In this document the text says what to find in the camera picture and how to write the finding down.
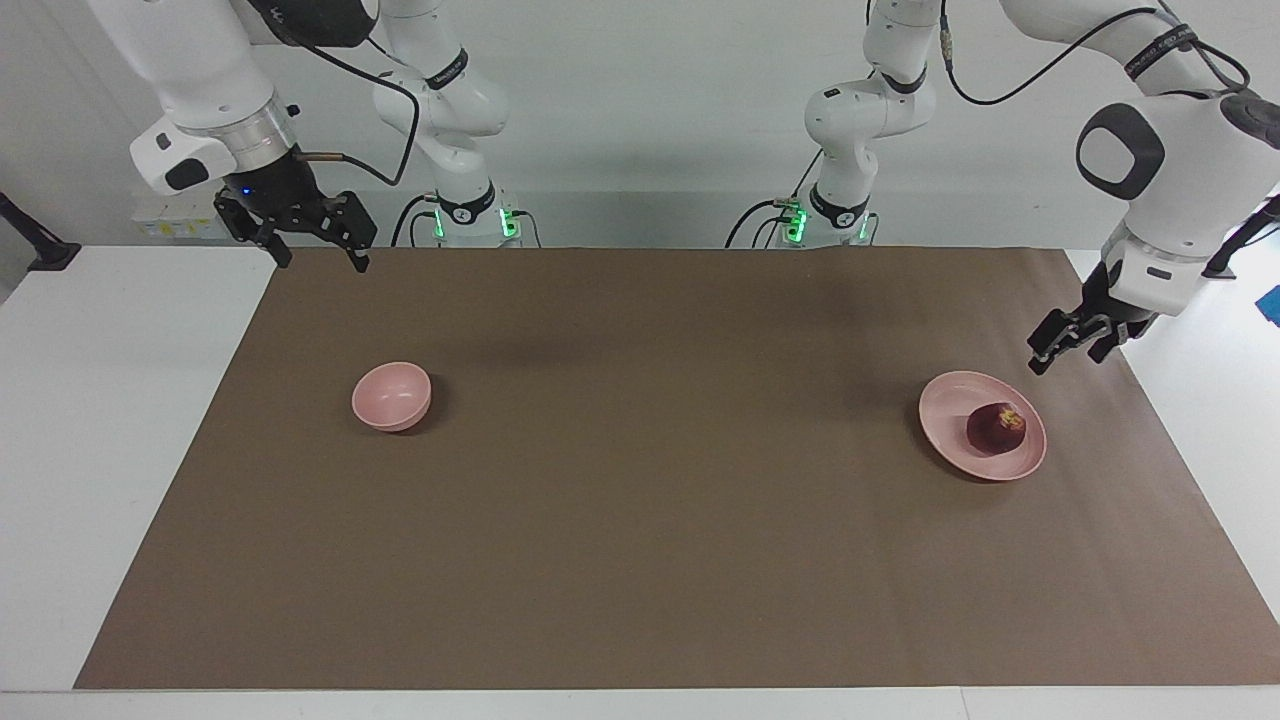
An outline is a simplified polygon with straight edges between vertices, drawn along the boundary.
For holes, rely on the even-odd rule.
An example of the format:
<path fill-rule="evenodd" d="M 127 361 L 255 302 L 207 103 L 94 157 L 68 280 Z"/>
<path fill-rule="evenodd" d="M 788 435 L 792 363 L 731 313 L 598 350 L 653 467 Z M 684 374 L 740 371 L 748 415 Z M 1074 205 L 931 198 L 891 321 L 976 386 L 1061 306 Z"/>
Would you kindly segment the dark red apple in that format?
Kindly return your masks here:
<path fill-rule="evenodd" d="M 965 436 L 980 454 L 1009 454 L 1025 441 L 1027 419 L 1011 404 L 987 404 L 969 414 Z"/>

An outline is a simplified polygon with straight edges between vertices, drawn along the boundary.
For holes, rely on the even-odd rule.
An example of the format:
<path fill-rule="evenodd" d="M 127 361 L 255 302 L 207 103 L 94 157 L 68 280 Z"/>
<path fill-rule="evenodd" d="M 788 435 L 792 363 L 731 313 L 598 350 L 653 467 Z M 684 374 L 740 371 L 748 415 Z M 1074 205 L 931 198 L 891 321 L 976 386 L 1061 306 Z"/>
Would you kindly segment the white power strip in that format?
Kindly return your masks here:
<path fill-rule="evenodd" d="M 151 240 L 230 241 L 230 232 L 207 200 L 142 197 L 131 219 L 138 233 Z"/>

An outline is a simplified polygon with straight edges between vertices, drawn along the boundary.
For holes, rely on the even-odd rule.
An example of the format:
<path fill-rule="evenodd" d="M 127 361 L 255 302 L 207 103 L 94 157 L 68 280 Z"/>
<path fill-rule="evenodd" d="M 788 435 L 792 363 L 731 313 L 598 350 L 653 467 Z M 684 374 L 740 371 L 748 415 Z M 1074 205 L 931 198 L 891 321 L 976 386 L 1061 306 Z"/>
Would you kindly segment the pink bowl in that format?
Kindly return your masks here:
<path fill-rule="evenodd" d="M 351 410 L 366 427 L 396 433 L 419 424 L 433 401 L 431 377 L 413 363 L 375 366 L 356 383 Z"/>

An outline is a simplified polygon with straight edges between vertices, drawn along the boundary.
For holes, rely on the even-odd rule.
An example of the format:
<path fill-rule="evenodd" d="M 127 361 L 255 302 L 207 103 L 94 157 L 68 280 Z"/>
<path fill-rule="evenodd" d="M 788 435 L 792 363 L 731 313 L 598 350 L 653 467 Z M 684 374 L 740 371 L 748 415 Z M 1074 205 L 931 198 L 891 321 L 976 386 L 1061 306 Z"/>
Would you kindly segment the brown table mat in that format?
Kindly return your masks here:
<path fill-rule="evenodd" d="M 1060 251 L 300 250 L 79 689 L 1280 684 L 1280 625 Z M 351 395 L 431 377 L 385 433 Z M 946 372 L 1030 477 L 925 438 Z"/>

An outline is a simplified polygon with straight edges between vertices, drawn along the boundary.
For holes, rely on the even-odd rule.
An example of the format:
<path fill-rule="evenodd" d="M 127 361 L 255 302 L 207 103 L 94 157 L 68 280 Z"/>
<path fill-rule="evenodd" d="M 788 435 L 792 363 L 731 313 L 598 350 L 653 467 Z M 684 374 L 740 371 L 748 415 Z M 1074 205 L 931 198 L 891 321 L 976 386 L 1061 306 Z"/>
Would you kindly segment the black stand with foot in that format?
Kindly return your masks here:
<path fill-rule="evenodd" d="M 33 249 L 35 260 L 28 265 L 29 272 L 65 270 L 82 250 L 81 243 L 61 240 L 15 205 L 4 192 L 0 192 L 0 217 Z"/>
<path fill-rule="evenodd" d="M 1236 275 L 1229 266 L 1231 258 L 1242 249 L 1263 238 L 1266 231 L 1275 229 L 1280 229 L 1280 191 L 1268 196 L 1265 204 L 1226 237 L 1222 246 L 1204 266 L 1202 275 L 1208 279 L 1235 279 Z"/>

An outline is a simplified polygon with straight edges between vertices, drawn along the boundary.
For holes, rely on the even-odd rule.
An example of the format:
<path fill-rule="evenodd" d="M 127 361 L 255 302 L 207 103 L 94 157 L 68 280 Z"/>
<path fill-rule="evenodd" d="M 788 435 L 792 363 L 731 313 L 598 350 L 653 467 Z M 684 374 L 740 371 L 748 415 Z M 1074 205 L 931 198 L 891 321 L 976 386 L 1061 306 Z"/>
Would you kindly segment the pink plate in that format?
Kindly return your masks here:
<path fill-rule="evenodd" d="M 966 437 L 968 418 L 991 404 L 1007 404 L 1027 425 L 1025 438 L 1005 454 L 988 454 Z M 925 438 L 938 455 L 975 480 L 1007 483 L 1036 473 L 1048 437 L 1034 405 L 1015 387 L 979 372 L 946 372 L 922 391 L 918 414 Z"/>

